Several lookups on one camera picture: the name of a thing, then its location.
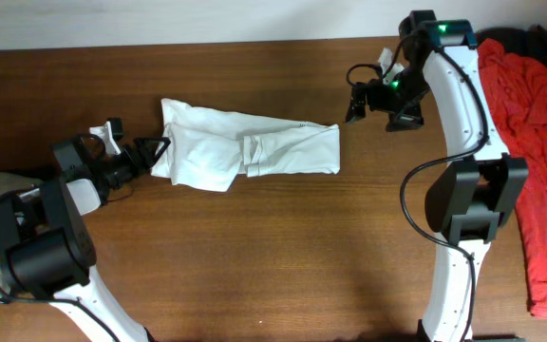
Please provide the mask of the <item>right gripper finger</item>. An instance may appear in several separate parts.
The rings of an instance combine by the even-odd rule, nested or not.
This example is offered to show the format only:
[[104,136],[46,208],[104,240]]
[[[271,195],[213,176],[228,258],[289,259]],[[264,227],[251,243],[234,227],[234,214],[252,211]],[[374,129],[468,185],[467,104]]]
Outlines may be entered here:
[[345,123],[352,124],[364,120],[366,117],[365,107],[359,104],[350,104],[346,114]]
[[357,82],[351,85],[350,104],[367,105],[368,104],[369,84]]

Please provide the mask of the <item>white printed t-shirt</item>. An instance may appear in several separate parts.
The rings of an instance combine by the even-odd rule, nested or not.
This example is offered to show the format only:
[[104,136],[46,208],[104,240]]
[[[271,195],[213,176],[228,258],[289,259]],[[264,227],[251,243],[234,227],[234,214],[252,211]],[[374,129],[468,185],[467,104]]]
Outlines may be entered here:
[[171,143],[152,167],[174,185],[226,192],[236,176],[336,174],[339,126],[225,112],[163,99],[163,136]]

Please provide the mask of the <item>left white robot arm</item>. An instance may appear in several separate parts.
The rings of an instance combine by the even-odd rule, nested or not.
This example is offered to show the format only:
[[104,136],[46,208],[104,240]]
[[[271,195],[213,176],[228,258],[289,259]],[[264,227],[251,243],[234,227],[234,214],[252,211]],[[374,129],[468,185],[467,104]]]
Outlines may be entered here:
[[137,138],[113,156],[94,134],[53,145],[60,176],[0,195],[0,298],[48,304],[91,341],[152,340],[104,285],[83,216],[149,171],[169,144]]

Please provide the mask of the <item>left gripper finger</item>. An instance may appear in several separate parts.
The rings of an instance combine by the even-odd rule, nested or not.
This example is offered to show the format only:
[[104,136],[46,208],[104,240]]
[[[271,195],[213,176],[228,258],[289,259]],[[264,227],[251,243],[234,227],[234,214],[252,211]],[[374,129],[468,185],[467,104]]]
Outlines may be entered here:
[[148,150],[142,150],[140,152],[141,157],[141,167],[142,169],[147,172],[152,169],[152,167],[157,163],[157,161],[160,159],[162,153],[161,152],[150,152]]
[[136,145],[137,149],[149,155],[163,153],[170,145],[170,143],[170,139],[165,137],[140,137],[134,139],[134,144]]

